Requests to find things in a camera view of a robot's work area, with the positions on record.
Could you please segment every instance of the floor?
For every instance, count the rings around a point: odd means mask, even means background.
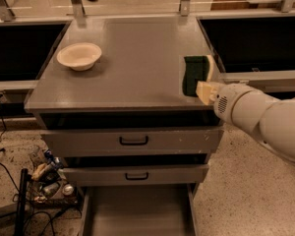
[[[6,120],[0,162],[19,183],[20,171],[32,173],[29,158],[33,146],[46,149],[33,119]],[[225,126],[210,170],[194,198],[197,224],[202,236],[295,236],[295,168],[256,144],[250,137]],[[16,190],[0,166],[0,207],[12,203]],[[51,215],[59,209],[49,209]],[[53,222],[56,235],[77,235],[80,213],[70,209]],[[0,219],[0,236],[13,235],[15,216]],[[48,222],[36,216],[26,235],[40,235]],[[50,226],[44,235],[52,235]]]

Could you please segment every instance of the gray cabinet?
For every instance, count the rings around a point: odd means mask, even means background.
[[[197,20],[88,17],[55,55],[75,41],[102,47],[100,62],[77,73],[53,59],[26,109],[85,191],[81,235],[198,235],[193,196],[223,131],[182,92],[184,56],[209,54]]]

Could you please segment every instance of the sponge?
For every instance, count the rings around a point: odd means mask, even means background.
[[[183,80],[183,92],[186,96],[198,97],[196,90],[198,81],[205,82],[209,71],[209,61],[206,56],[187,56],[185,58],[186,72]]]

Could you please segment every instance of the cabinet top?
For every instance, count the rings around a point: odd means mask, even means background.
[[[102,56],[83,72],[62,66],[60,49],[98,45]],[[26,103],[32,113],[134,108],[205,108],[185,96],[185,56],[209,55],[194,17],[87,17],[72,21]]]

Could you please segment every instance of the bowl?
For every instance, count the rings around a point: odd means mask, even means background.
[[[75,43],[60,50],[57,60],[75,71],[85,71],[91,68],[100,56],[99,46],[92,43]]]

